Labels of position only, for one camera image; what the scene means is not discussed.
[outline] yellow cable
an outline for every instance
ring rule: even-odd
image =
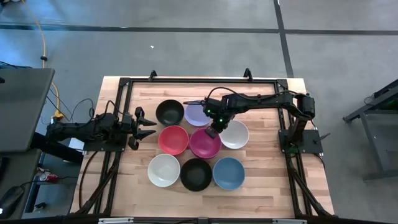
[[[45,39],[44,39],[44,33],[43,33],[43,30],[42,30],[42,27],[40,26],[38,20],[35,17],[35,14],[32,12],[32,10],[30,9],[29,5],[25,3],[25,0],[22,0],[22,2],[24,3],[24,5],[26,6],[27,10],[32,15],[33,20],[35,21],[37,27],[39,28],[39,31],[40,31],[40,34],[42,35],[42,40],[43,40],[43,56],[46,57],[47,48],[45,46]],[[42,60],[42,61],[43,61],[43,68],[45,68],[45,60]],[[54,87],[55,93],[57,94],[57,109],[55,110],[54,117],[56,117],[57,119],[62,119],[63,118],[63,114],[58,110],[59,107],[60,107],[60,98],[59,98],[59,94],[58,94],[58,89],[55,86],[54,82],[51,82],[51,85]]]

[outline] bowl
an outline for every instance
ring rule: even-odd
[[[249,130],[240,121],[230,121],[228,127],[220,133],[221,142],[230,149],[240,149],[249,141]]]
[[[216,162],[213,168],[213,178],[216,184],[224,190],[236,190],[244,181],[242,163],[232,157],[225,157]]]
[[[209,137],[206,128],[197,129],[191,136],[189,145],[192,153],[202,159],[211,159],[217,155],[221,149],[221,139],[217,135],[214,139]]]
[[[205,126],[210,122],[210,118],[203,112],[202,105],[188,105],[185,108],[185,119],[196,127]]]
[[[186,130],[180,126],[169,126],[159,135],[159,147],[165,153],[178,155],[182,153],[189,144],[189,135]]]
[[[169,154],[154,157],[148,166],[148,178],[158,187],[168,187],[180,176],[180,163]]]
[[[210,165],[201,159],[190,159],[181,167],[180,179],[188,190],[205,190],[210,185],[211,177]]]
[[[178,125],[184,117],[184,107],[177,100],[165,100],[156,108],[156,118],[164,126]]]

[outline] red bowl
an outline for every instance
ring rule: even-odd
[[[189,136],[186,130],[180,126],[169,126],[159,135],[159,147],[165,153],[178,155],[188,146]]]

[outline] computer mouse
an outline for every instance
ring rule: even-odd
[[[24,194],[20,186],[11,187],[0,199],[0,219],[9,218],[15,211]]]

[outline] desk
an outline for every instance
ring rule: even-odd
[[[115,100],[120,77],[104,77],[96,106],[96,113],[104,111],[108,100]],[[306,92],[303,79],[288,79],[289,89]],[[250,83],[135,83],[132,88],[130,113],[135,107],[141,106],[146,112],[146,118],[156,121],[157,105],[167,99],[180,102],[203,99],[210,90],[217,86],[225,86],[238,93],[247,95],[273,94],[274,87],[270,84]],[[227,90],[216,90],[212,98],[221,98],[229,94]],[[125,95],[121,100],[124,106]],[[272,218],[294,217],[292,199],[289,190],[289,180],[285,158],[280,152],[277,132],[280,129],[276,109],[251,110],[238,114],[236,120],[242,121],[249,129],[248,144],[240,150],[221,148],[220,153],[208,160],[214,166],[218,159],[232,156],[239,159],[246,170],[243,186],[234,191],[222,190],[214,181],[201,192],[190,192],[178,180],[170,187],[159,188],[151,184],[147,177],[147,166],[152,158],[163,153],[157,139],[164,127],[158,124],[148,129],[156,129],[156,133],[145,138],[138,151],[126,146],[119,165],[118,179],[114,193],[113,217],[213,217],[213,218]],[[181,124],[189,134],[196,127],[184,119]],[[85,156],[81,172],[89,158]],[[89,165],[82,186],[82,199],[85,202],[98,185],[104,153],[97,153]],[[177,156],[182,165],[193,158],[189,149]],[[307,184],[324,208],[333,213],[325,171],[319,158],[311,154],[303,154],[303,164]],[[78,210],[77,185],[71,212]],[[300,208],[304,211],[301,190],[298,190]],[[102,207],[106,203],[105,189]]]

